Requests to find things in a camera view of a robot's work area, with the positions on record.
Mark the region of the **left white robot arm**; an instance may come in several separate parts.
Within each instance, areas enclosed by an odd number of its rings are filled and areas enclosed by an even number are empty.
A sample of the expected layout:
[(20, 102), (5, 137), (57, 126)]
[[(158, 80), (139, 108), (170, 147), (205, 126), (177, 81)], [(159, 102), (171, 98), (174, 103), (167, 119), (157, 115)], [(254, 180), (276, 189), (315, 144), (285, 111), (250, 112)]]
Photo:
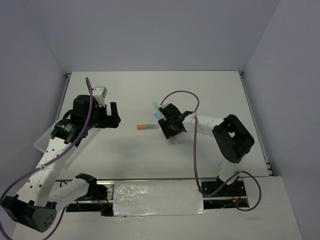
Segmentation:
[(80, 173), (55, 191), (52, 190), (66, 162), (93, 128), (117, 128), (121, 122), (116, 102), (110, 103), (111, 114), (103, 97), (79, 95), (73, 107), (59, 120), (50, 134), (44, 155), (24, 186), (14, 195), (5, 196), (1, 206), (16, 223), (40, 233), (53, 224), (57, 213), (78, 198), (104, 197), (108, 189), (89, 174)]

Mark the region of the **orange cap highlighter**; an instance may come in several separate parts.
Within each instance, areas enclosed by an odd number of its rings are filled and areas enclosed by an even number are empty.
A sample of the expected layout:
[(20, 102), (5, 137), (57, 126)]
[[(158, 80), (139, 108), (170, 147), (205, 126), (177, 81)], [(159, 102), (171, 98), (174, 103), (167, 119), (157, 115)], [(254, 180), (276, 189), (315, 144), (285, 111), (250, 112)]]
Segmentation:
[(153, 124), (138, 124), (136, 126), (136, 129), (141, 131), (141, 130), (152, 130), (152, 129), (158, 129), (160, 126), (157, 123)]

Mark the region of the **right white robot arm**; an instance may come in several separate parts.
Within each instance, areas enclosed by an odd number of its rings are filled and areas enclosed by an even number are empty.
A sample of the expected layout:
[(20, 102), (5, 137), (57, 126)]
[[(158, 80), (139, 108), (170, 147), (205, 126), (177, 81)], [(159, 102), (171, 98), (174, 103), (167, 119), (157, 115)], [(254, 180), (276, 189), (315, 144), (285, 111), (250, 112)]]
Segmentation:
[(230, 195), (237, 177), (233, 176), (241, 169), (241, 160), (255, 144), (255, 140), (239, 118), (233, 114), (225, 118), (197, 115), (192, 111), (180, 112), (172, 103), (161, 106), (163, 118), (158, 121), (166, 139), (182, 132), (193, 132), (213, 137), (225, 158), (218, 175), (218, 192)]

